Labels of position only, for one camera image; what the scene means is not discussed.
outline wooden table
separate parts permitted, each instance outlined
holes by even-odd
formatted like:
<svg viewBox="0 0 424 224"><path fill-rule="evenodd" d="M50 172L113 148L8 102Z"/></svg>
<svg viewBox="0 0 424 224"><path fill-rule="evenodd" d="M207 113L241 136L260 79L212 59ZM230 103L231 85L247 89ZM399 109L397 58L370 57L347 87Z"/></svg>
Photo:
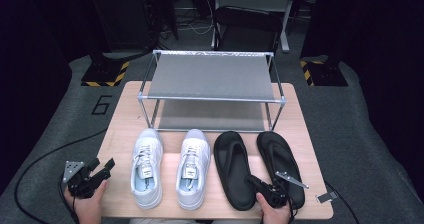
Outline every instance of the wooden table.
<svg viewBox="0 0 424 224"><path fill-rule="evenodd" d="M194 211L182 209L178 205L175 191L176 173L180 160L181 144L186 132L164 132L160 135L164 143L164 156L161 164L161 181L163 196L161 203L153 209L144 210L137 206L130 188L130 174L134 143L140 132L147 128L147 123L137 100L142 82L128 82L119 99L115 113L100 147L98 158L106 163L114 158L115 167L102 200L105 217L122 218L169 218L169 219L259 219L258 204L249 211L237 211L228 202L222 189L213 155L207 175L206 196L202 206ZM283 108L275 132L282 135L289 143L300 169L305 189L305 205L298 211L296 219L329 219L333 215L330 202L319 203L315 196L327 192L318 161L306 128L305 120L291 84L283 83L287 103ZM278 87L273 84L278 95ZM270 105L271 112L277 107ZM205 132L211 150L216 138L221 133ZM240 133L249 155L249 165L253 175L271 183L265 165L256 147L258 133Z"/></svg>

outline hand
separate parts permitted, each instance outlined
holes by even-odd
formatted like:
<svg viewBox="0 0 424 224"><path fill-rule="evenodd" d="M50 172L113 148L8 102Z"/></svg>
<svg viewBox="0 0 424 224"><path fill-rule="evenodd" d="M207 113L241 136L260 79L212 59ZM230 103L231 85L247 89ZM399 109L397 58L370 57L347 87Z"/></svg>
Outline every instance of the hand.
<svg viewBox="0 0 424 224"><path fill-rule="evenodd" d="M260 193L256 193L256 199L262 208L264 224L282 224L290 221L290 207L288 204L281 208L272 208L265 197Z"/></svg>
<svg viewBox="0 0 424 224"><path fill-rule="evenodd" d="M94 194L90 198L81 199L73 197L69 192L68 187L65 190L65 199L68 205L75 208L74 211L78 216L80 224L94 224L101 223L102 220L102 197L106 191L107 180L103 180L100 186L94 191Z"/></svg>

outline white sneaker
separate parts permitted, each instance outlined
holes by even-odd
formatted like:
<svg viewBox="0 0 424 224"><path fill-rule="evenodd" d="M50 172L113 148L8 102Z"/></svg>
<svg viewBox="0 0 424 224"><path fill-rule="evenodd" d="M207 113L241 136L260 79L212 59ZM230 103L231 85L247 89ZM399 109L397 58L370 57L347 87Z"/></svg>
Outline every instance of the white sneaker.
<svg viewBox="0 0 424 224"><path fill-rule="evenodd" d="M187 210L199 208L205 197L211 151L202 131L190 130L181 147L176 190L178 203Z"/></svg>
<svg viewBox="0 0 424 224"><path fill-rule="evenodd" d="M131 169L131 191L140 208L154 208L162 199L162 155L163 146L159 133L151 128L141 132L134 145Z"/></svg>

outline gray carpet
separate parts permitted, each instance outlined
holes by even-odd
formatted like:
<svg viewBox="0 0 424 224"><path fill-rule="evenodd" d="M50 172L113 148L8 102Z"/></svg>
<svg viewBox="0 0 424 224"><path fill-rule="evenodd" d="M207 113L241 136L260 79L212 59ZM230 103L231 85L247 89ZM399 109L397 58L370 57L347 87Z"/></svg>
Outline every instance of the gray carpet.
<svg viewBox="0 0 424 224"><path fill-rule="evenodd" d="M283 54L279 50L276 60L282 82L292 83L296 89L324 179L342 195L360 223L424 223L424 206L414 194L405 170L390 155L368 120L355 72L346 64L340 65L348 87L307 85L299 64L307 26L306 20L295 22L288 36L291 51ZM174 50L211 50L211 31L198 34L188 29L179 31L179 40L171 35L166 40L161 38L161 43ZM0 223L35 222L15 204L13 193L19 176L31 162L47 152L106 129L125 83L142 80L149 60L148 55L131 61L122 83L116 87L80 86L90 59L83 57L70 63L73 77L65 97L43 136L0 197ZM102 99L110 104L106 114L92 115L101 96L111 96ZM65 147L29 169L18 189L22 206L48 223L72 223L57 191L64 163L66 160L88 162L95 158L104 134L101 132ZM334 216L329 220L296 220L295 223L355 223L340 198L332 205ZM104 223L128 223L128 220L105 218Z"/></svg>

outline shoe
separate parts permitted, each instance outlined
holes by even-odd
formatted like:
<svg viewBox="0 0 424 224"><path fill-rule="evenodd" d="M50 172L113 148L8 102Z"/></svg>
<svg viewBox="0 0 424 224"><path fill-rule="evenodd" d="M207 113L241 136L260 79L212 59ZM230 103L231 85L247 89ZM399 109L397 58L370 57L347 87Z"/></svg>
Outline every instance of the shoe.
<svg viewBox="0 0 424 224"><path fill-rule="evenodd" d="M159 133L151 128L145 129L134 145L131 170L131 191L140 208L154 208L162 199L162 156L163 145Z"/></svg>
<svg viewBox="0 0 424 224"><path fill-rule="evenodd" d="M246 146L240 134L227 131L219 135L213 153L222 188L231 206L239 211L251 209L255 205L256 194L245 182L251 173Z"/></svg>
<svg viewBox="0 0 424 224"><path fill-rule="evenodd" d="M291 199L293 209L300 209L305 204L303 187L277 177L275 174L276 171L287 172L287 175L302 182L299 167L286 140L278 133L266 131L258 135L256 144L273 184L278 185L275 182L282 184Z"/></svg>
<svg viewBox="0 0 424 224"><path fill-rule="evenodd" d="M211 151L205 135L200 130L190 130L181 147L177 171L178 204L183 209L195 210L202 205L210 160Z"/></svg>

